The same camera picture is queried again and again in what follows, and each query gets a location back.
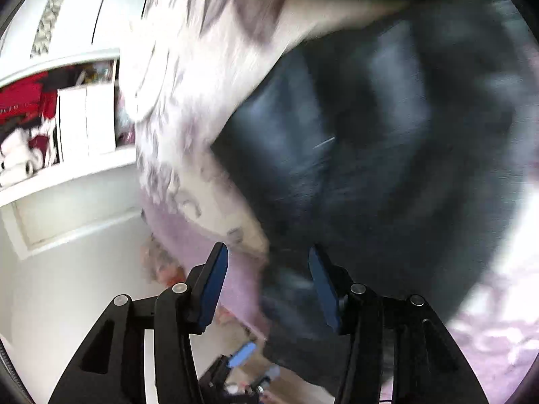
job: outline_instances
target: metal screw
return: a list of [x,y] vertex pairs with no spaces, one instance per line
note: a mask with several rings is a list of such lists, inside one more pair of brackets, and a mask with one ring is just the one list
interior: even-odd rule
[[423,299],[419,295],[410,296],[410,302],[414,304],[416,307],[421,307],[422,305],[425,305],[425,299]]
[[179,282],[172,287],[174,293],[185,293],[187,291],[187,284]]
[[350,286],[350,290],[352,291],[352,293],[362,295],[367,291],[367,288],[363,284],[356,283]]
[[122,305],[125,305],[127,304],[127,301],[129,299],[127,298],[126,295],[120,295],[120,296],[116,296],[114,298],[114,305],[117,305],[118,307],[121,307]]

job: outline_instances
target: dark garment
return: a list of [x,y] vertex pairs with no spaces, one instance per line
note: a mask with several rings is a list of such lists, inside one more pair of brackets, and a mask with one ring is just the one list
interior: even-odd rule
[[522,23],[508,2],[444,0],[304,42],[228,120],[212,150],[271,243],[270,360],[336,393],[348,341],[324,323],[314,243],[381,295],[458,308],[529,162]]

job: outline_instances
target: beige fabric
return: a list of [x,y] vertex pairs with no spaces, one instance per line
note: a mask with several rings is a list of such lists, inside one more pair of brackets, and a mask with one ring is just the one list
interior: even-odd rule
[[306,38],[401,8],[382,0],[149,0],[121,51],[142,188],[230,244],[267,240],[209,151],[279,57]]

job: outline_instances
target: black fabric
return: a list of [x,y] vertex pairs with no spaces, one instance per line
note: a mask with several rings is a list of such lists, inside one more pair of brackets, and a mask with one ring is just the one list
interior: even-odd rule
[[[532,40],[498,7],[431,2],[304,42],[212,146],[271,244],[265,355],[332,394],[348,340],[324,323],[310,245],[381,295],[424,295],[446,320],[508,223],[537,92],[521,53]],[[387,376],[389,337],[386,349]]]

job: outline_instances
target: purple fabric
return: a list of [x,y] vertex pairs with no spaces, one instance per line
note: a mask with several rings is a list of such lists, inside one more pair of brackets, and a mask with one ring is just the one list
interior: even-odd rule
[[[172,214],[166,203],[157,205],[145,192],[141,203],[146,221],[161,245],[184,266],[189,273],[194,266],[203,264],[216,241],[180,214]],[[265,261],[228,246],[228,272],[219,302],[255,333],[267,336],[268,320],[262,315],[258,304],[259,282]]]

